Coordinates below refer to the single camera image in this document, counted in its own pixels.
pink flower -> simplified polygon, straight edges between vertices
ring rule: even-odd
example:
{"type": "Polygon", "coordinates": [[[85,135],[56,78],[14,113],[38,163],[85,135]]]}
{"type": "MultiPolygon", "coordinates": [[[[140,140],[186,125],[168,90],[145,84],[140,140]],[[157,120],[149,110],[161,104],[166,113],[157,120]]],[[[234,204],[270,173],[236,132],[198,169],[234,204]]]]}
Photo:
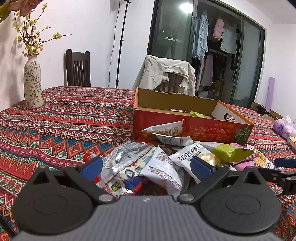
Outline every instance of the pink flower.
{"type": "Polygon", "coordinates": [[[35,9],[39,3],[43,0],[12,0],[8,10],[10,11],[20,11],[21,16],[26,16],[28,13],[35,9]]]}

gray gripper base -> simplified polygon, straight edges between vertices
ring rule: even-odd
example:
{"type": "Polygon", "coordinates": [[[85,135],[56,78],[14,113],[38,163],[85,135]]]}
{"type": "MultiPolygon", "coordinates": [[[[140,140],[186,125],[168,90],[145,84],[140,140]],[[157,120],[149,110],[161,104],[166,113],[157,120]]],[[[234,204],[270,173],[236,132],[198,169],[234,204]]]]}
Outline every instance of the gray gripper base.
{"type": "Polygon", "coordinates": [[[13,241],[280,241],[273,233],[239,237],[205,223],[193,206],[170,196],[122,196],[97,207],[79,228],[56,236],[20,232],[13,241]]]}

geometric pattern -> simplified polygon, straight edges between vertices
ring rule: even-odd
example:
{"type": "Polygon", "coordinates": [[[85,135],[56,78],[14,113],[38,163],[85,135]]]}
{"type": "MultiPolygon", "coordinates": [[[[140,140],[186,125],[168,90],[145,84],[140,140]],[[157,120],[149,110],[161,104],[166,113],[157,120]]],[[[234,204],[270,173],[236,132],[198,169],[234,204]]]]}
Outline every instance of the geometric pattern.
{"type": "MultiPolygon", "coordinates": [[[[0,214],[15,230],[11,207],[38,166],[57,170],[81,165],[84,153],[106,156],[132,139],[134,90],[64,86],[43,90],[42,96],[44,104],[38,109],[26,110],[21,101],[0,112],[0,214]]],[[[232,108],[254,123],[250,145],[271,161],[296,158],[288,143],[272,130],[273,123],[254,111],[232,108]]],[[[275,184],[270,187],[282,204],[274,233],[291,241],[296,234],[291,218],[296,197],[282,195],[275,184]]],[[[3,240],[9,236],[0,227],[3,240]]]]}
{"type": "MultiPolygon", "coordinates": [[[[252,110],[237,106],[231,107],[254,124],[248,144],[263,152],[270,161],[273,161],[277,157],[296,158],[296,154],[291,150],[289,143],[272,129],[272,122],[252,110]]],[[[286,172],[296,170],[283,167],[277,167],[276,169],[286,172]]],[[[282,195],[281,187],[278,187],[274,183],[269,184],[281,203],[282,208],[281,218],[277,223],[274,233],[283,240],[292,241],[296,236],[296,225],[293,219],[293,214],[296,211],[296,196],[282,195]]]]}

sliding glass door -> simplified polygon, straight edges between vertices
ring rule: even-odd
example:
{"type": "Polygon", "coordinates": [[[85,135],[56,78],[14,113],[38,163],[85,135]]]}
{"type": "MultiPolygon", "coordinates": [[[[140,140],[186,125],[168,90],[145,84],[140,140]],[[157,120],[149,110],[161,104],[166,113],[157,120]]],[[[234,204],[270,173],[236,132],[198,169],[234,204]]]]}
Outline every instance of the sliding glass door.
{"type": "Polygon", "coordinates": [[[191,43],[193,0],[159,0],[148,54],[187,60],[191,43]]]}
{"type": "Polygon", "coordinates": [[[230,104],[250,108],[262,67],[264,30],[246,17],[243,17],[242,23],[242,50],[230,104]]]}

box handle hole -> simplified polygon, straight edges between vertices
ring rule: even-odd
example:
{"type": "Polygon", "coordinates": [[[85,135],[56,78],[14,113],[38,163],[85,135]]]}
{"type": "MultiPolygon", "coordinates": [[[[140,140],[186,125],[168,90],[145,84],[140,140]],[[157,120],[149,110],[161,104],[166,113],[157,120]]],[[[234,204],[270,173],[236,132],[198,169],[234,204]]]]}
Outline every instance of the box handle hole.
{"type": "Polygon", "coordinates": [[[225,119],[226,121],[235,122],[235,119],[234,119],[230,114],[228,114],[228,113],[226,113],[226,114],[224,115],[224,119],[225,119]]]}

